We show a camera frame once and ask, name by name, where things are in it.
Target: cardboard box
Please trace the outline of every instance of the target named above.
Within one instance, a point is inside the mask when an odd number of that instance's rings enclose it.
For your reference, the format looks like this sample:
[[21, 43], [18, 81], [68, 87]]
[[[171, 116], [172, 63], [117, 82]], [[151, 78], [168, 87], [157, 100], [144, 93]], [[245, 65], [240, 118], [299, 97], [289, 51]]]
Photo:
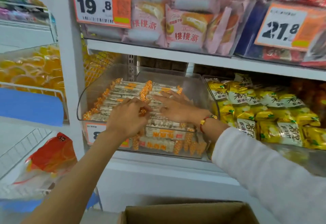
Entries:
[[126, 207], [117, 224], [259, 224], [244, 202]]

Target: white sleeve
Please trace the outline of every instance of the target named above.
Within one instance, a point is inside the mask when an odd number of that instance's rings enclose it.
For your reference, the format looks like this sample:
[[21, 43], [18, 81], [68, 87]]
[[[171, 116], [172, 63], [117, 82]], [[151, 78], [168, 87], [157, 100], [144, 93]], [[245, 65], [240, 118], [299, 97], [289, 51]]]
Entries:
[[326, 223], [326, 178], [311, 175], [242, 131], [226, 129], [212, 161], [282, 224]]

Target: bracelet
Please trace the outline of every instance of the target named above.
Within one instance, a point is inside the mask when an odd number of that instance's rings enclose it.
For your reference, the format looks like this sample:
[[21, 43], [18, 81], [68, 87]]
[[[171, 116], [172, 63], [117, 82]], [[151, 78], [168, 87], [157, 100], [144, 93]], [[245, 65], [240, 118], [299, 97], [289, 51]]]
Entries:
[[204, 124], [205, 124], [205, 122], [206, 122], [206, 119], [208, 119], [208, 118], [214, 118], [214, 119], [217, 119], [217, 116], [215, 116], [215, 115], [211, 114], [211, 115], [207, 116], [206, 118], [204, 118], [203, 120], [201, 120], [200, 129], [201, 129], [201, 132], [202, 132], [202, 133], [205, 133], [205, 132], [202, 130], [202, 125], [204, 125]]

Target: hand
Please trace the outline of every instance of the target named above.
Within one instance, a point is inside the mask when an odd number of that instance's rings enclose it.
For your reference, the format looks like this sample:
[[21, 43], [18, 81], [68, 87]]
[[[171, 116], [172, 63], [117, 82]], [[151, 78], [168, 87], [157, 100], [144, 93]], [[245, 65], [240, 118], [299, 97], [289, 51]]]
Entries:
[[[147, 110], [144, 116], [140, 116], [140, 108]], [[120, 142], [122, 143], [145, 127], [150, 117], [150, 111], [151, 108], [140, 99], [126, 98], [112, 110], [106, 124], [106, 131], [121, 136], [122, 140]]]
[[162, 102], [161, 115], [171, 121], [200, 126], [200, 121], [211, 114], [208, 110], [195, 107], [184, 94], [179, 95], [174, 91], [161, 94], [155, 95], [154, 99]]

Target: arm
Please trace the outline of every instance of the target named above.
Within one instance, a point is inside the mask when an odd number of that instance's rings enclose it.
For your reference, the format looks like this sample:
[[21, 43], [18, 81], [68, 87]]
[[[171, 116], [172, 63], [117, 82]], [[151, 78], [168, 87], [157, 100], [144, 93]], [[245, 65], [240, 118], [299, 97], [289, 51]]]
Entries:
[[108, 119], [107, 129], [98, 135], [89, 151], [22, 224], [79, 223], [114, 152], [123, 141], [147, 124], [149, 116], [139, 116], [141, 107], [150, 110], [144, 102], [136, 98], [127, 98], [115, 107]]
[[[197, 127], [210, 115], [171, 92], [156, 99], [161, 113], [175, 122]], [[216, 119], [206, 119], [203, 131], [217, 141], [212, 161], [257, 197], [283, 224], [325, 223], [326, 179], [312, 176], [278, 152]]]

